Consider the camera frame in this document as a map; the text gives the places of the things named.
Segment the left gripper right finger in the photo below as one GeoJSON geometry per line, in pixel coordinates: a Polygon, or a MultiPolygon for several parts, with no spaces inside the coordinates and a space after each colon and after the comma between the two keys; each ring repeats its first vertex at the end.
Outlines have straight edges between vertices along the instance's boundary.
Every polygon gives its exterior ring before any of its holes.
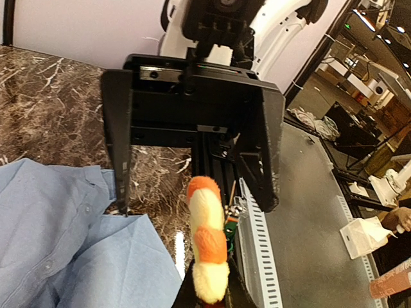
{"type": "Polygon", "coordinates": [[[257,308],[240,275],[234,259],[229,259],[228,286],[225,292],[225,306],[229,308],[257,308]]]}

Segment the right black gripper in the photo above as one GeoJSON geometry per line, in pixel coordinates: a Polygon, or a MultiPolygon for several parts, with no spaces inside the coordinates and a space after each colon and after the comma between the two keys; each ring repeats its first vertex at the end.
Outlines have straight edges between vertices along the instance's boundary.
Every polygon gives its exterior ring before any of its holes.
{"type": "Polygon", "coordinates": [[[116,205],[128,211],[132,144],[186,147],[200,132],[237,137],[240,175],[262,212],[279,205],[285,98],[249,70],[161,56],[129,55],[101,76],[105,139],[116,205]]]}

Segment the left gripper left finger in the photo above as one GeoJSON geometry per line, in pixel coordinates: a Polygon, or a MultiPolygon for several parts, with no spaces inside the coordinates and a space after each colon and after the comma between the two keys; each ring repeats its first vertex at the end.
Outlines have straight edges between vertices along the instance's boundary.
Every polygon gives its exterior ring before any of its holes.
{"type": "Polygon", "coordinates": [[[173,303],[173,308],[203,308],[204,303],[197,297],[193,282],[193,259],[185,274],[179,292],[173,303]]]}

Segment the plush sunflower brooch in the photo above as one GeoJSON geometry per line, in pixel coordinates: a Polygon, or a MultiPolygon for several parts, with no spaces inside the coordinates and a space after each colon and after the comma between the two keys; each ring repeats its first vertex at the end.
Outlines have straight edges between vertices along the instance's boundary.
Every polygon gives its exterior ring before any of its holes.
{"type": "Polygon", "coordinates": [[[229,213],[220,187],[209,176],[193,177],[187,188],[193,285],[203,307],[228,307],[229,263],[224,226],[229,213]]]}

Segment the light blue shirt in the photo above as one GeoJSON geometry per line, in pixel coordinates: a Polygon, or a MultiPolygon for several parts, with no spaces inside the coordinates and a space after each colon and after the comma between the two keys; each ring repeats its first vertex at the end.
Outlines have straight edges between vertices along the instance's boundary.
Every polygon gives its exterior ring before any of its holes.
{"type": "Polygon", "coordinates": [[[2,307],[171,307],[181,285],[150,218],[113,216],[100,166],[1,167],[2,307]]]}

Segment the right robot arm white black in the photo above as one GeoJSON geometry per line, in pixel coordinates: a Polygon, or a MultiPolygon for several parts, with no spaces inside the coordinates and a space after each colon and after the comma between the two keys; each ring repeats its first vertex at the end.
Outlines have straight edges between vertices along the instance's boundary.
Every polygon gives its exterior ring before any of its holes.
{"type": "Polygon", "coordinates": [[[228,200],[244,180],[263,212],[279,203],[285,98],[266,75],[326,1],[166,1],[158,55],[131,54],[100,80],[116,205],[128,207],[133,145],[189,148],[194,175],[228,200]]]}

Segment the bystander hand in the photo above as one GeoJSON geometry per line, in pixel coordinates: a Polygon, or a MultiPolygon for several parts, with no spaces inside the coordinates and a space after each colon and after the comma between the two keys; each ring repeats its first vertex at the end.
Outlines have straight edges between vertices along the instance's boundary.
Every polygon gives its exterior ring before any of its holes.
{"type": "Polygon", "coordinates": [[[397,226],[400,226],[404,231],[410,231],[410,213],[411,209],[406,207],[398,207],[390,211],[382,220],[381,224],[384,228],[395,232],[397,226]]]}

